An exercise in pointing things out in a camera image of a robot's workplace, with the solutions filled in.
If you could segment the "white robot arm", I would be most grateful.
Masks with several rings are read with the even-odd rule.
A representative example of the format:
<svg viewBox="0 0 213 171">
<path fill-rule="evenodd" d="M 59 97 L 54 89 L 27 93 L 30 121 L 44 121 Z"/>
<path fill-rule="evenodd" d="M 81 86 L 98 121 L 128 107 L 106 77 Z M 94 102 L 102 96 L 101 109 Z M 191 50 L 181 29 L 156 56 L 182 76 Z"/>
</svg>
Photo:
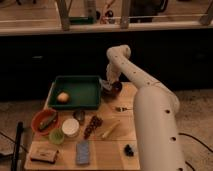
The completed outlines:
<svg viewBox="0 0 213 171">
<path fill-rule="evenodd" d="M 123 73 L 137 88 L 133 114 L 141 170 L 187 171 L 175 121 L 178 97 L 129 60 L 128 45 L 111 47 L 106 55 L 107 81 L 112 84 Z"/>
</svg>

